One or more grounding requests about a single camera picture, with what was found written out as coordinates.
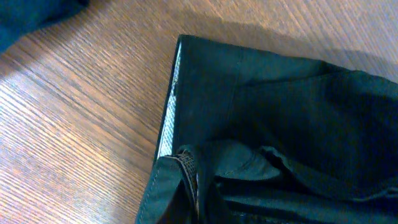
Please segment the black shorts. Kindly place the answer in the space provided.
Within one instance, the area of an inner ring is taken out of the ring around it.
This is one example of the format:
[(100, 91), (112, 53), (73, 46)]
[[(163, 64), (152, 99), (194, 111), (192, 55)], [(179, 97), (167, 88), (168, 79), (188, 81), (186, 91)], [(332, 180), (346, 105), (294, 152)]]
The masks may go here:
[(396, 223), (397, 84), (178, 38), (137, 223)]

